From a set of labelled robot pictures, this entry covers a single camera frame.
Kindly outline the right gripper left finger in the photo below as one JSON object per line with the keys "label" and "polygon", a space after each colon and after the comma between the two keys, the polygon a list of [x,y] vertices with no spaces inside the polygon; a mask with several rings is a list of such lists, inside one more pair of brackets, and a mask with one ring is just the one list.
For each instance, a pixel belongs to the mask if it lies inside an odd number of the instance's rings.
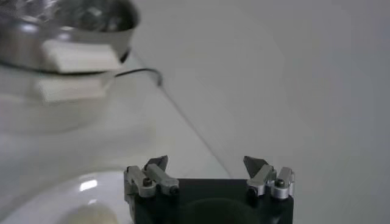
{"label": "right gripper left finger", "polygon": [[136,196],[152,198],[158,189],[163,195],[179,195],[179,180],[165,172],[167,165],[168,156],[164,155],[151,158],[142,169],[139,166],[128,166],[124,171],[124,200],[130,203]]}

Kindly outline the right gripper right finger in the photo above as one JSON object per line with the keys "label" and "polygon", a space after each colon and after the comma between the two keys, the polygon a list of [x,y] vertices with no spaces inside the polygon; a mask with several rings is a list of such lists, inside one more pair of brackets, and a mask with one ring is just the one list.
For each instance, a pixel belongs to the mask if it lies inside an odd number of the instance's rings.
{"label": "right gripper right finger", "polygon": [[264,159],[245,156],[243,163],[250,178],[246,181],[247,192],[255,198],[269,191],[272,198],[286,200],[294,195],[295,173],[290,167],[277,172]]}

